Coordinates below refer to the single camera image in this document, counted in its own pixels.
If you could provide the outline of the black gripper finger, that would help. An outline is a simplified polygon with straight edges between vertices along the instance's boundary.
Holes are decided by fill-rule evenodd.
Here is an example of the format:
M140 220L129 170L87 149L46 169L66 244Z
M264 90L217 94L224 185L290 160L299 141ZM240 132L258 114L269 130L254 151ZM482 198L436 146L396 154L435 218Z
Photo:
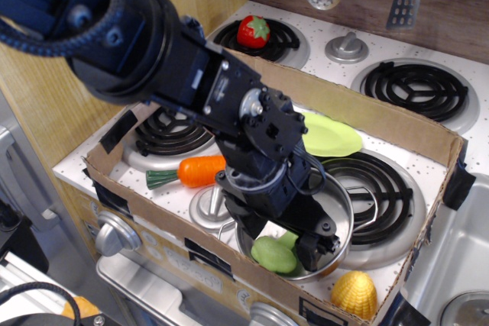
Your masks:
M240 229L252 239L256 239L270 220L247 207L230 208L229 212Z
M332 251L332 241L315 234L302 234L296 241L295 248L303 268L315 272L319 269L322 256Z

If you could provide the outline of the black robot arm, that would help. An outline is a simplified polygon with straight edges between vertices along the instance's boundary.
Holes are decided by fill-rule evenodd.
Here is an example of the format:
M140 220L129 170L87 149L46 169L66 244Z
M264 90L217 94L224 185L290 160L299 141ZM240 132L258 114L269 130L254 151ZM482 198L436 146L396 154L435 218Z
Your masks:
M226 208L251 237L267 222L292 231L310 272L338 247L315 200L326 175L304 147L303 116L169 0L1 0L1 41L64 58L104 101L156 102L202 125L225 158L217 182Z

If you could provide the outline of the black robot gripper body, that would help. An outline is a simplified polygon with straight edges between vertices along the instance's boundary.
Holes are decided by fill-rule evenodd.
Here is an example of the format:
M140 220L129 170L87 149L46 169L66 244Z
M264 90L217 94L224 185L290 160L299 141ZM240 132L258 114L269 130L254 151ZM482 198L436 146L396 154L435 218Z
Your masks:
M226 165L218 174L227 209L247 207L275 223L332 240L329 216L313 196L325 188L326 174L306 152L303 139L279 143L262 153L249 142L216 140Z

